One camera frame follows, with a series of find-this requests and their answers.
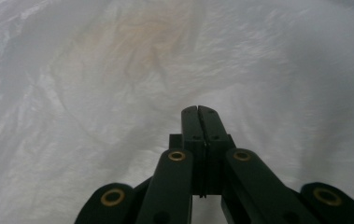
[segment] white plastic bag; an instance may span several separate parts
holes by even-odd
[[[0,0],[0,223],[73,223],[216,109],[289,187],[354,198],[354,2]],[[219,197],[193,223],[225,223]]]

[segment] crumpled plastic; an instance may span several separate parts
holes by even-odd
[[[354,199],[354,1],[0,0],[0,223],[73,223],[216,109],[290,188]],[[226,223],[219,197],[192,223]]]

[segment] brass insert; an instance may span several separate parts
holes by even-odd
[[[315,188],[314,196],[317,200],[330,206],[339,206],[342,204],[342,199],[333,191],[324,188]]]
[[[168,154],[168,158],[171,161],[183,161],[183,160],[185,160],[186,155],[185,155],[185,153],[183,153],[181,151],[173,151]]]
[[[124,200],[125,194],[121,189],[110,189],[101,197],[101,203],[104,206],[115,206]]]
[[[249,153],[247,153],[245,151],[236,151],[233,154],[233,157],[239,161],[249,161],[251,159]]]

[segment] plastic sheet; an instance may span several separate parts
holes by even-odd
[[[0,223],[73,223],[218,110],[293,189],[354,198],[354,1],[0,0]],[[192,223],[225,223],[219,197]]]

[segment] black bracket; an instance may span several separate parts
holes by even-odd
[[[354,200],[343,191],[322,183],[289,189],[258,155],[237,148],[218,113],[205,106],[182,111],[182,134],[170,134],[153,177],[134,189],[101,187],[76,223],[191,223],[192,195],[221,195],[228,223],[354,223]]]

